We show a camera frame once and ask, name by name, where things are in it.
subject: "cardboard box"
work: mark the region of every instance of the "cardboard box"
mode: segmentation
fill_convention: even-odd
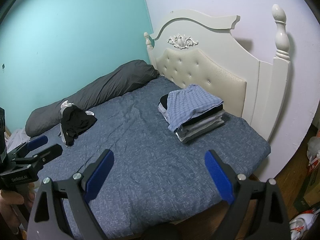
[[[320,169],[319,166],[306,177],[293,205],[298,212],[306,211],[320,202]]]

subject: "metal bolt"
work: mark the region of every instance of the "metal bolt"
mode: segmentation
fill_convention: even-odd
[[[242,173],[238,174],[238,175],[237,175],[237,178],[238,178],[239,180],[246,180],[246,179],[247,179],[246,175],[244,175],[244,174],[242,174]]]
[[[77,172],[72,175],[73,179],[80,179],[81,178],[81,173]]]
[[[275,179],[268,179],[268,182],[269,182],[271,185],[277,184],[277,182],[276,182]]]
[[[43,182],[44,184],[47,184],[47,183],[50,182],[50,178],[49,178],[49,177],[46,177],[46,178],[43,179],[42,182]]]

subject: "gray pillow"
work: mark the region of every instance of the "gray pillow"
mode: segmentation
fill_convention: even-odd
[[[26,123],[26,134],[40,135],[61,122],[60,106],[69,100],[82,110],[88,110],[112,98],[142,87],[157,77],[152,65],[143,60],[133,60],[118,67],[85,86],[72,96],[32,111]]]

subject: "white headboard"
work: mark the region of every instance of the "white headboard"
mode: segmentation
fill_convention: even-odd
[[[224,101],[224,109],[244,118],[268,140],[284,100],[289,58],[286,15],[272,7],[277,24],[273,64],[247,52],[231,35],[240,16],[211,17],[193,10],[172,11],[150,35],[150,61],[160,75],[181,88],[199,84]]]

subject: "mattress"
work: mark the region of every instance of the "mattress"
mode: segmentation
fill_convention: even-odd
[[[58,143],[63,153],[39,172],[41,180],[66,179],[82,172],[105,149],[114,152],[114,166],[90,202],[109,239],[186,219],[220,202],[204,165],[207,150],[214,149],[235,172],[248,176],[270,153],[270,145],[244,119],[228,113],[224,125],[182,144],[157,109],[161,96],[176,89],[180,88],[159,77],[92,108],[98,121],[72,147],[62,144],[59,125],[44,133],[49,142],[37,152]],[[81,239],[67,200],[64,205],[70,227]]]

